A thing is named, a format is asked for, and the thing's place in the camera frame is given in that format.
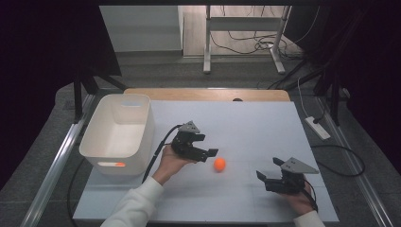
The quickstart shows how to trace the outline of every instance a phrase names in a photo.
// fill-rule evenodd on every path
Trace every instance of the wall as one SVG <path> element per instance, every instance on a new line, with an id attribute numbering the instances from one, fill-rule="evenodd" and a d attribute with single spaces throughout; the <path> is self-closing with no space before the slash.
<path id="1" fill-rule="evenodd" d="M 115 52 L 182 50 L 180 6 L 103 6 Z"/>

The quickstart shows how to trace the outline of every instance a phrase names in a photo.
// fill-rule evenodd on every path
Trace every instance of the white container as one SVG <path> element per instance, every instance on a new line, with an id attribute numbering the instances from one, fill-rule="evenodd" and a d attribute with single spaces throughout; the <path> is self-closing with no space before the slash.
<path id="1" fill-rule="evenodd" d="M 148 96 L 104 96 L 83 135 L 79 152 L 103 174 L 139 175 L 148 166 L 153 133 Z"/>

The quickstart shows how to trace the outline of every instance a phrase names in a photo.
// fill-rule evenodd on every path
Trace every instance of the gray floor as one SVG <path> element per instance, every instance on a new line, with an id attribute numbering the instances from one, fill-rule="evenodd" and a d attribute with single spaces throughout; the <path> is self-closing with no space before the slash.
<path id="1" fill-rule="evenodd" d="M 119 54 L 123 77 L 115 77 L 130 87 L 226 87 L 266 89 L 273 81 L 281 79 L 270 57 L 233 58 L 214 57 L 212 73 L 202 73 L 202 59 L 182 58 L 181 56 L 152 56 Z M 284 61 L 287 70 L 292 69 L 298 61 Z M 293 76 L 311 70 L 304 67 Z M 96 79 L 102 88 L 113 88 L 107 82 Z M 305 110 L 309 115 L 319 117 L 322 109 L 312 88 L 316 80 L 301 86 Z M 101 93 L 113 92 L 105 89 Z M 289 92 L 295 103 L 301 119 L 305 113 L 301 106 L 299 91 Z M 60 89 L 56 95 L 56 106 L 41 134 L 31 147 L 28 155 L 20 164 L 8 184 L 0 192 L 0 226 L 20 226 L 29 205 L 34 199 L 42 180 L 59 150 L 65 134 L 74 119 L 73 89 L 68 85 Z M 367 168 L 365 176 L 369 179 L 375 192 L 383 201 L 393 226 L 401 226 L 401 177 L 391 166 L 385 155 L 375 142 L 346 108 L 346 102 L 340 103 L 340 129 L 343 131 L 350 147 L 364 160 Z M 322 121 L 327 129 L 327 122 Z M 335 144 L 334 139 L 321 141 L 307 126 L 304 126 L 306 136 L 311 145 Z M 314 149 L 318 161 L 326 163 L 335 169 L 348 171 L 342 151 L 332 148 Z M 66 200 L 68 187 L 74 172 L 82 157 L 78 153 L 78 145 L 74 147 L 65 165 L 55 190 L 46 206 L 38 226 L 73 226 L 69 220 Z M 91 165 L 86 161 L 78 170 L 77 177 L 71 187 L 72 208 L 78 202 L 80 193 L 86 183 Z M 340 223 L 328 223 L 327 226 L 379 226 L 371 211 L 365 196 L 361 193 L 356 179 L 343 178 L 321 167 L 321 172 L 332 202 L 336 207 Z M 292 226 L 291 224 L 273 226 Z"/>

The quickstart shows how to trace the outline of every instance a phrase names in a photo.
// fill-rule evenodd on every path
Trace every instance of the dark curtain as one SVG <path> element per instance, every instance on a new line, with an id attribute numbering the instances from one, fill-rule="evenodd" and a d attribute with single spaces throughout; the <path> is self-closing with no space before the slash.
<path id="1" fill-rule="evenodd" d="M 98 6 L 16 2 L 0 3 L 1 187 L 41 131 L 61 87 L 79 74 L 121 75 Z"/>

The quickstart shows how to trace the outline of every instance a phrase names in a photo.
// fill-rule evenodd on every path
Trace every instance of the white table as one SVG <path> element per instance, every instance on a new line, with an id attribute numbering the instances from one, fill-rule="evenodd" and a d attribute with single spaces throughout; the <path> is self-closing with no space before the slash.
<path id="1" fill-rule="evenodd" d="M 197 148 L 218 148 L 227 166 L 213 169 L 215 158 L 185 166 L 165 184 L 150 221 L 176 223 L 275 223 L 291 222 L 297 215 L 287 202 L 267 192 L 256 170 L 280 178 L 272 157 L 295 157 L 318 168 L 292 102 L 151 101 L 155 120 L 152 150 L 175 125 L 193 120 L 206 135 Z M 155 162 L 149 176 L 157 168 Z M 314 186 L 323 221 L 339 221 L 321 174 L 306 175 Z M 76 220 L 104 220 L 138 177 L 115 177 L 95 169 L 82 193 Z"/>

